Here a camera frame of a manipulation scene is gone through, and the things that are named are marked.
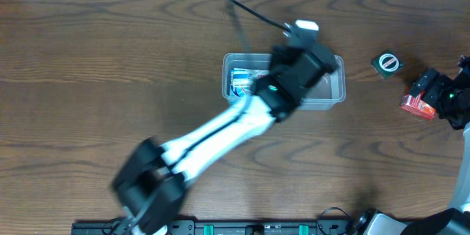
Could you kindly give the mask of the red small box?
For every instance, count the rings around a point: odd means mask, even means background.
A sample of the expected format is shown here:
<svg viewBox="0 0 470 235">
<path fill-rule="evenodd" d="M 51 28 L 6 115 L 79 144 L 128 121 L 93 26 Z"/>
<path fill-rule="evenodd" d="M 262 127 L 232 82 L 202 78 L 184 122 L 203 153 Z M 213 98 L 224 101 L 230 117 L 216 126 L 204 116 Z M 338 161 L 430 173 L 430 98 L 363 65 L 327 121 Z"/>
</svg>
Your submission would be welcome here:
<svg viewBox="0 0 470 235">
<path fill-rule="evenodd" d="M 412 96 L 409 93 L 410 89 L 410 87 L 405 88 L 404 95 L 399 105 L 400 109 L 419 118 L 432 120 L 435 117 L 436 110 L 422 100 L 424 93 L 420 92 L 417 96 Z"/>
</svg>

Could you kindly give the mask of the white Panadol box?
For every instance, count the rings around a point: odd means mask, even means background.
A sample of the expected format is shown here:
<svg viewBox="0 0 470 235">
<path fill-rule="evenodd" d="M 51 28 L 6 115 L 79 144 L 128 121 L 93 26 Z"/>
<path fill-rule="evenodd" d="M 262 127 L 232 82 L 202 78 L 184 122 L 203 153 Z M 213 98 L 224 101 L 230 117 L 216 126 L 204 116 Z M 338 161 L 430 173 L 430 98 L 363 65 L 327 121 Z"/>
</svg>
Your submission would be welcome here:
<svg viewBox="0 0 470 235">
<path fill-rule="evenodd" d="M 233 86 L 249 85 L 254 79 L 266 76 L 268 73 L 268 70 L 234 68 L 230 80 Z"/>
</svg>

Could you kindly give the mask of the blue cooling patch box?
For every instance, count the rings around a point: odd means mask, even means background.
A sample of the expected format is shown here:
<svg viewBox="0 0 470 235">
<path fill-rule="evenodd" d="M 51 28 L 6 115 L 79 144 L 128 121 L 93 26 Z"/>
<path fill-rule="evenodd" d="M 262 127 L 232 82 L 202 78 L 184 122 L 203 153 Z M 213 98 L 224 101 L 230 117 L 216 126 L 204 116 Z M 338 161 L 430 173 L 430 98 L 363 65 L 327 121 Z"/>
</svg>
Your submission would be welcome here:
<svg viewBox="0 0 470 235">
<path fill-rule="evenodd" d="M 243 97 L 245 96 L 246 94 L 248 93 L 251 93 L 251 86 L 252 84 L 254 83 L 254 81 L 256 79 L 254 79 L 251 84 L 249 85 L 241 85 L 241 86 L 233 86 L 231 84 L 231 80 L 230 80 L 230 75 L 229 75 L 229 91 L 230 91 L 230 96 L 233 96 L 233 97 Z"/>
</svg>

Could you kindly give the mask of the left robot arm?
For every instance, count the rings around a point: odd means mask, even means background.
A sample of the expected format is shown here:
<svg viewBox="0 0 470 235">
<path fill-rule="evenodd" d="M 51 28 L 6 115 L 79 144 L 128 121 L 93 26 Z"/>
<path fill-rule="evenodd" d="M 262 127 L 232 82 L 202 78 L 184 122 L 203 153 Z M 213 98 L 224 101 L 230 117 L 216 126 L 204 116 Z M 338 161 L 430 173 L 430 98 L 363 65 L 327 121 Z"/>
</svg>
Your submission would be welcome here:
<svg viewBox="0 0 470 235">
<path fill-rule="evenodd" d="M 311 88 L 337 69 L 318 33 L 314 22 L 289 26 L 286 45 L 273 48 L 269 73 L 253 81 L 250 93 L 182 137 L 163 144 L 148 138 L 134 149 L 111 183 L 127 213 L 125 234 L 164 234 L 206 169 L 287 119 Z"/>
</svg>

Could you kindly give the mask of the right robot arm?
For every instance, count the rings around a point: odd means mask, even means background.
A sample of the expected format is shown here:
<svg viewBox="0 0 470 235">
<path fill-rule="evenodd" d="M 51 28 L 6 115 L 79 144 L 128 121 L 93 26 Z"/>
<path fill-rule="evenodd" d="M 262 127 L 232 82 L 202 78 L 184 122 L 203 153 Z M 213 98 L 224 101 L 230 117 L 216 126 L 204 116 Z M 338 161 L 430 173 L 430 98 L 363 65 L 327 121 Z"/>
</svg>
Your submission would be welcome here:
<svg viewBox="0 0 470 235">
<path fill-rule="evenodd" d="M 426 70 L 406 94 L 412 101 L 429 105 L 452 129 L 463 132 L 463 156 L 447 209 L 411 222 L 370 208 L 348 223 L 346 234 L 469 235 L 469 57 L 461 56 L 458 67 L 454 79 L 433 68 Z"/>
</svg>

